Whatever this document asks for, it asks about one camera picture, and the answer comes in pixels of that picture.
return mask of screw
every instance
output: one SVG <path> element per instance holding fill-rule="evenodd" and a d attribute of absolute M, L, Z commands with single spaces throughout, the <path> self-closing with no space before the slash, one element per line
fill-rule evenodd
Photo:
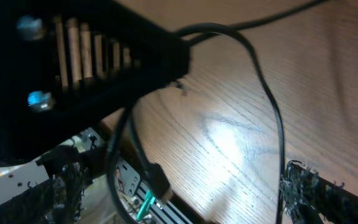
<path fill-rule="evenodd" d="M 17 21 L 16 29 L 25 41 L 40 40 L 44 36 L 41 19 L 32 16 L 22 16 Z"/>
<path fill-rule="evenodd" d="M 53 108 L 53 98 L 50 93 L 34 91 L 27 98 L 29 107 L 35 112 L 48 111 Z"/>

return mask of cable connector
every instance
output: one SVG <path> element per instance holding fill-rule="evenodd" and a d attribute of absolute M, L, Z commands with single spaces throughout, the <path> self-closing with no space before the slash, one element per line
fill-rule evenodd
<path fill-rule="evenodd" d="M 153 196 L 165 204 L 173 196 L 169 180 L 160 164 L 150 164 L 149 168 L 151 170 L 146 172 L 147 186 Z"/>

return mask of wooden table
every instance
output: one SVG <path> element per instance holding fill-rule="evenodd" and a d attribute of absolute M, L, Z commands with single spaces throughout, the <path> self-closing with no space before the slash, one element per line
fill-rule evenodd
<path fill-rule="evenodd" d="M 122 0 L 175 31 L 231 24 L 305 1 Z M 286 160 L 296 159 L 358 195 L 358 0 L 332 0 L 242 32 L 257 50 L 281 107 Z M 278 138 L 270 103 L 248 54 L 217 37 L 192 49 L 188 89 L 140 100 L 135 121 L 147 156 L 197 212 L 221 223 L 273 223 Z M 117 114 L 105 119 L 114 126 Z"/>

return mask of wood grain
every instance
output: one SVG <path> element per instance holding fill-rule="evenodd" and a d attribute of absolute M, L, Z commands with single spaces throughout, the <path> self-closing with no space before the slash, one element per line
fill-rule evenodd
<path fill-rule="evenodd" d="M 231 24 L 305 1 L 122 0 L 168 30 Z M 358 1 L 332 0 L 242 32 L 257 50 L 281 107 L 287 161 L 296 159 L 358 195 Z M 135 120 L 147 156 L 207 219 L 273 223 L 278 187 L 274 115 L 248 54 L 217 37 L 192 49 L 187 96 L 168 88 L 143 99 Z M 117 114 L 107 117 L 114 126 Z"/>

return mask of black plastic housing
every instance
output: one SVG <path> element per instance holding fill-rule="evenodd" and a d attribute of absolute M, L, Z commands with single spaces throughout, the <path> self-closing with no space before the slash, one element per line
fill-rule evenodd
<path fill-rule="evenodd" d="M 24 15 L 41 18 L 45 37 L 24 41 L 16 29 Z M 114 77 L 63 91 L 56 52 L 53 18 L 76 18 L 94 32 L 125 42 L 142 62 L 123 68 Z M 185 41 L 110 0 L 10 1 L 0 0 L 0 166 L 33 159 L 60 142 L 92 126 L 105 116 L 188 73 L 189 46 Z M 33 91 L 51 92 L 50 111 L 30 110 Z"/>

